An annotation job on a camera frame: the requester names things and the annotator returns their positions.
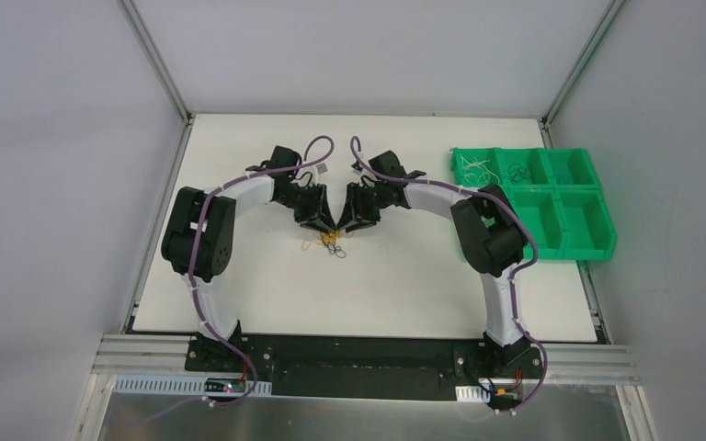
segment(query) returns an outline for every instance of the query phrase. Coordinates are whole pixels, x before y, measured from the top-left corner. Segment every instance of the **red wire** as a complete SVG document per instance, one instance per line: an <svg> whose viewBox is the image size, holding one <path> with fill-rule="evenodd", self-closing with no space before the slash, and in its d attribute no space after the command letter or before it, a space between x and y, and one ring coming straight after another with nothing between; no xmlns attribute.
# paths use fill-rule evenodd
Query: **red wire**
<svg viewBox="0 0 706 441"><path fill-rule="evenodd" d="M521 393L519 389L521 387L521 384L523 384L523 370L521 370L521 368L519 367L518 369L516 369L516 390L518 391L518 393Z"/></svg>
<svg viewBox="0 0 706 441"><path fill-rule="evenodd" d="M247 378L247 363L243 363L244 367L242 367L242 377L239 378L240 382L245 381Z"/></svg>

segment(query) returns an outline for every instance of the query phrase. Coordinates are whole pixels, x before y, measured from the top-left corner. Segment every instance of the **robotic arm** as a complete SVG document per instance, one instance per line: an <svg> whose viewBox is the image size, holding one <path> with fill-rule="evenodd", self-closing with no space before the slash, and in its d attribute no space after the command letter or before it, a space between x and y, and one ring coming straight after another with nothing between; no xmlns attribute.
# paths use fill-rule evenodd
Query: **robotic arm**
<svg viewBox="0 0 706 441"><path fill-rule="evenodd" d="M295 151L276 146L269 160L259 166L249 167L251 172L278 169L299 164L301 157ZM200 278L197 285L199 302L209 314L208 321L226 338L237 325L238 299L227 287L223 271L229 264L233 250L234 220L249 210L277 202L293 209L293 218L300 226L319 232L336 230L326 199L323 184L300 187L293 182L295 172L282 172L248 179L224 189L212 199L207 217L200 227L204 232L199 243L199 254L194 275ZM197 228L201 205L207 195L204 191L183 187L177 192L175 205L169 216L161 256L171 262L180 275L188 273L191 248ZM189 286L187 277L183 277ZM213 338L204 326L202 334Z"/></svg>
<svg viewBox="0 0 706 441"><path fill-rule="evenodd" d="M383 175L413 179L425 173L407 173L396 157L388 151L375 156L370 167ZM375 225L380 210L395 205L405 209L422 209L453 221L461 249L469 264L480 274L483 283L486 330L484 343L496 354L490 368L506 366L530 347L529 340L513 322L514 308L520 307L516 292L511 301L509 274L523 259L526 238L510 216L496 204L480 197L470 197L443 187L425 184L403 184L372 180L369 184L347 185L347 199L338 229L348 232ZM489 185L480 190L510 206L499 186Z"/></svg>

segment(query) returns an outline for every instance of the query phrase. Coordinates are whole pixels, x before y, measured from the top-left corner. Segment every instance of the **black mounting plate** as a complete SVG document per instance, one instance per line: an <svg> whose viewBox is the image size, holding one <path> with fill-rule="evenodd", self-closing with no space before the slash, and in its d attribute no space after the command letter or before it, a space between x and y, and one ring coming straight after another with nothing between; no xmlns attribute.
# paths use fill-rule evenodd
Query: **black mounting plate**
<svg viewBox="0 0 706 441"><path fill-rule="evenodd" d="M229 343L251 357L259 379L281 396L455 401L456 386L477 385L485 377L514 379L517 368L524 379L536 379L542 369L532 347L498 372L486 371L490 351L482 340L241 334L237 328ZM196 334L185 368L239 373L243 361Z"/></svg>

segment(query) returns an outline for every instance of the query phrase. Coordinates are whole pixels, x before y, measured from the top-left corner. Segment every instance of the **green storage bin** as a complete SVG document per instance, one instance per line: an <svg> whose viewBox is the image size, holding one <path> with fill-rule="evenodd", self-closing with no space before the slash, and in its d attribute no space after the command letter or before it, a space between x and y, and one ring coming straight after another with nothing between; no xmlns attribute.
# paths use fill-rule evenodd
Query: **green storage bin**
<svg viewBox="0 0 706 441"><path fill-rule="evenodd" d="M529 229L537 243L540 259L561 258L566 243L566 228L555 193L538 187L507 187L505 194L518 218ZM524 258L533 256L530 245L524 248Z"/></svg>
<svg viewBox="0 0 706 441"><path fill-rule="evenodd" d="M456 184L480 188L494 183L505 190L537 241L540 259L612 257L618 236L586 150L453 149L450 168ZM508 169L525 173L509 174ZM524 256L531 259L530 246Z"/></svg>
<svg viewBox="0 0 706 441"><path fill-rule="evenodd" d="M609 260L618 235L599 191L559 189L557 194L565 224L563 258Z"/></svg>
<svg viewBox="0 0 706 441"><path fill-rule="evenodd" d="M550 167L552 184L557 188L599 188L597 174L584 149L543 151Z"/></svg>
<svg viewBox="0 0 706 441"><path fill-rule="evenodd" d="M545 149L498 149L495 156L504 185L544 188L553 185Z"/></svg>
<svg viewBox="0 0 706 441"><path fill-rule="evenodd" d="M450 170L456 184L463 187L482 188L494 183L503 185L502 171L499 169L497 152L494 149L453 149Z"/></svg>

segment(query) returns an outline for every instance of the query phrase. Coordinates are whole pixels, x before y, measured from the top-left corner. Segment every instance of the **metal sheet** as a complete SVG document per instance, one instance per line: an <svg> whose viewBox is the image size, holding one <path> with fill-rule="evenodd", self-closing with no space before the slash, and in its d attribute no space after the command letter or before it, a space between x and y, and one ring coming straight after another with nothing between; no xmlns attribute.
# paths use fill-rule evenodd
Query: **metal sheet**
<svg viewBox="0 0 706 441"><path fill-rule="evenodd" d="M192 401L145 424L129 424L183 399L112 394L99 439L630 439L610 386L547 386L516 416L494 415L479 403L259 398L216 410Z"/></svg>

